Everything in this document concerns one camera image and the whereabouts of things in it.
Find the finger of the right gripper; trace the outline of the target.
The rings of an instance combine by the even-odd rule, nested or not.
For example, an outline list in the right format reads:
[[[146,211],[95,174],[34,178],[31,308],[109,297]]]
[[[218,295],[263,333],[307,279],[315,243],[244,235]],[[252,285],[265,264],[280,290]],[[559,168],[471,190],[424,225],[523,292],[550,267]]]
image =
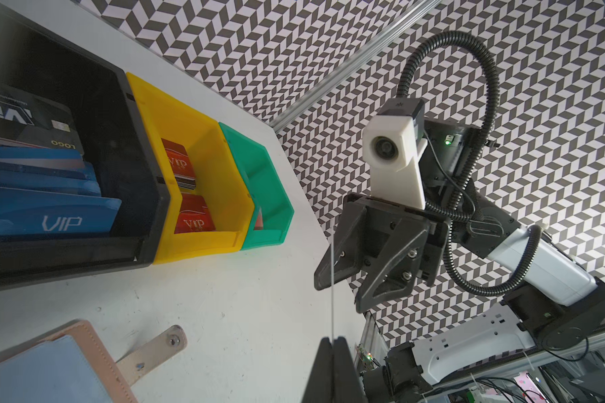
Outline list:
[[[329,246],[314,272],[314,288],[324,290],[357,274],[362,267],[367,208],[356,198],[347,199]]]
[[[431,224],[426,218],[402,218],[388,225],[389,235],[375,256],[366,256],[366,278],[356,293],[356,311],[412,293],[417,280],[431,280]]]

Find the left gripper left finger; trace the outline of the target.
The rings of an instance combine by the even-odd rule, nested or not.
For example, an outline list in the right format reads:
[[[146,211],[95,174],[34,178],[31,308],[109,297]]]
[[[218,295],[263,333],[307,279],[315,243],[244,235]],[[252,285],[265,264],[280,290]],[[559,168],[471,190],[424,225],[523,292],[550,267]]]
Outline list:
[[[321,339],[302,403],[331,403],[334,395],[334,353],[329,338]]]

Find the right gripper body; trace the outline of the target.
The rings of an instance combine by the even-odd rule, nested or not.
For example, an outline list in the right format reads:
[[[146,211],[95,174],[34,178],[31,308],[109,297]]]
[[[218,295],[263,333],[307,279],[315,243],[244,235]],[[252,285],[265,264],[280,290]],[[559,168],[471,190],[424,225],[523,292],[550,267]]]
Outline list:
[[[442,121],[425,127],[429,143],[418,162],[422,189],[444,208],[453,191],[448,179],[462,173],[480,129]],[[369,282],[433,282],[452,223],[435,211],[351,193],[342,213],[342,278],[364,271]]]

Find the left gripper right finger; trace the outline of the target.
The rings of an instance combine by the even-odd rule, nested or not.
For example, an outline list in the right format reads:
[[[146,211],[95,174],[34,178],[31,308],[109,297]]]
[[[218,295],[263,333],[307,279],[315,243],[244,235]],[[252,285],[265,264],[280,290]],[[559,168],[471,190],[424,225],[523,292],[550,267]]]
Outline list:
[[[334,340],[334,402],[364,403],[366,397],[345,338]]]

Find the blue credit card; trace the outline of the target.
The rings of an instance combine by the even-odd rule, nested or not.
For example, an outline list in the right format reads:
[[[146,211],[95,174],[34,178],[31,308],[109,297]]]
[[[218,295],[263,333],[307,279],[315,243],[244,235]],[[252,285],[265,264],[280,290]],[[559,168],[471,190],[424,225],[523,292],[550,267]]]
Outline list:
[[[93,166],[74,149],[0,146],[0,187],[102,195]]]

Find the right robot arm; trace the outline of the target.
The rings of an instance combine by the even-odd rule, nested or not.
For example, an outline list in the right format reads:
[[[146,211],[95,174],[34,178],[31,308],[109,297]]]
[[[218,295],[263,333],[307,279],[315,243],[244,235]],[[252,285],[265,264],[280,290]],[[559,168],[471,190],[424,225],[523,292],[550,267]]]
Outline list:
[[[441,206],[462,173],[477,129],[407,115],[378,115],[363,134],[369,195],[344,199],[337,238],[314,274],[324,290],[358,272],[356,310],[428,285],[445,265],[455,283],[499,303],[439,338],[391,349],[380,368],[347,369],[346,342],[323,341],[311,381],[337,400],[416,402],[445,377],[514,349],[569,349],[605,319],[605,283],[466,186],[469,212]]]

